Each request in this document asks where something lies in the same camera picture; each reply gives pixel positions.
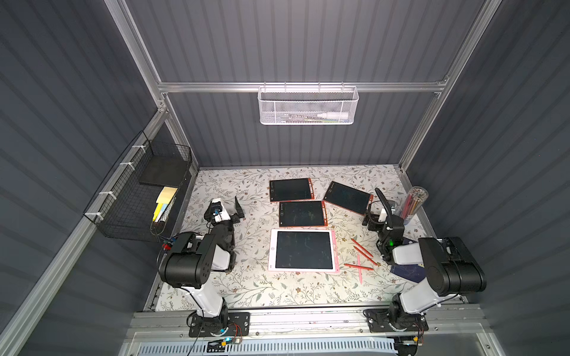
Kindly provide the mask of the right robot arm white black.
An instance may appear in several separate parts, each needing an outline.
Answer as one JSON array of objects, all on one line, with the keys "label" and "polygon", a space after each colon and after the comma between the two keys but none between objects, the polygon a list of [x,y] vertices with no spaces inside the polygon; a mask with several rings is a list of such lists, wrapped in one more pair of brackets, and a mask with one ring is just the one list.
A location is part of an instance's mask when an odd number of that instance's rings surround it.
[{"label": "right robot arm white black", "polygon": [[421,318],[430,308],[468,293],[482,292],[487,279],[484,271],[459,237],[421,237],[405,244],[404,219],[391,212],[388,200],[375,189],[386,218],[381,223],[376,247],[384,262],[390,265],[422,265],[425,277],[412,289],[393,297],[387,311],[387,322],[397,332],[412,326],[422,330]]}]

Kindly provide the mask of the pink stylus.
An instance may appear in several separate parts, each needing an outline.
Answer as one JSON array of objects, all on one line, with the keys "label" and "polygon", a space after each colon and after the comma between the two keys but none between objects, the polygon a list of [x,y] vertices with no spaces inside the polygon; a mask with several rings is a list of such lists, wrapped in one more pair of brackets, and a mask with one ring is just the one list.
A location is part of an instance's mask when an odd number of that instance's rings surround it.
[{"label": "pink stylus", "polygon": [[362,270],[360,269],[360,268],[362,267],[361,258],[360,258],[361,255],[358,253],[356,256],[357,256],[357,263],[356,263],[356,265],[357,265],[357,267],[359,267],[359,268],[357,268],[357,269],[359,270],[359,283],[360,283],[360,285],[362,285],[362,283],[363,283],[363,276],[362,276]]}]

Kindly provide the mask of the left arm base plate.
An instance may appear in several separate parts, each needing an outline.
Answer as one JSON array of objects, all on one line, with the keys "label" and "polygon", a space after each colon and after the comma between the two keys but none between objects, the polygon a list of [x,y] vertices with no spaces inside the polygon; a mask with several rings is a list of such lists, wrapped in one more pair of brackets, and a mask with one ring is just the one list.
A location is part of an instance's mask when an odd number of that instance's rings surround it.
[{"label": "left arm base plate", "polygon": [[230,312],[218,317],[200,317],[196,312],[186,319],[190,338],[243,337],[249,335],[251,314],[248,312]]}]

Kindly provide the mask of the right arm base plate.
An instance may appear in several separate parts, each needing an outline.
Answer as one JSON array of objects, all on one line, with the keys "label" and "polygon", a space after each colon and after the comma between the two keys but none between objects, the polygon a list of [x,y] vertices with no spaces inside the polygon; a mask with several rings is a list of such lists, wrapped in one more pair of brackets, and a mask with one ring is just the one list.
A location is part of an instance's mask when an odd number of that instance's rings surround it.
[{"label": "right arm base plate", "polygon": [[363,311],[370,332],[423,332],[429,330],[425,317],[396,309],[380,308]]}]

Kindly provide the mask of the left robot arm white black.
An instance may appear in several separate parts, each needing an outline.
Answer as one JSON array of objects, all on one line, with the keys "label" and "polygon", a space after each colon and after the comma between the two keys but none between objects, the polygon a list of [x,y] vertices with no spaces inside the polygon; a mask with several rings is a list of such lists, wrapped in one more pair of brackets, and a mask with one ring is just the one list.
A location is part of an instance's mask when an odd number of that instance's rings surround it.
[{"label": "left robot arm white black", "polygon": [[163,283],[189,293],[197,306],[197,315],[210,320],[227,313],[227,304],[209,281],[212,272],[230,272],[236,261],[235,225],[245,218],[238,200],[234,213],[229,213],[222,200],[213,199],[204,219],[211,225],[209,232],[200,236],[192,231],[179,233],[172,247],[158,264]]}]

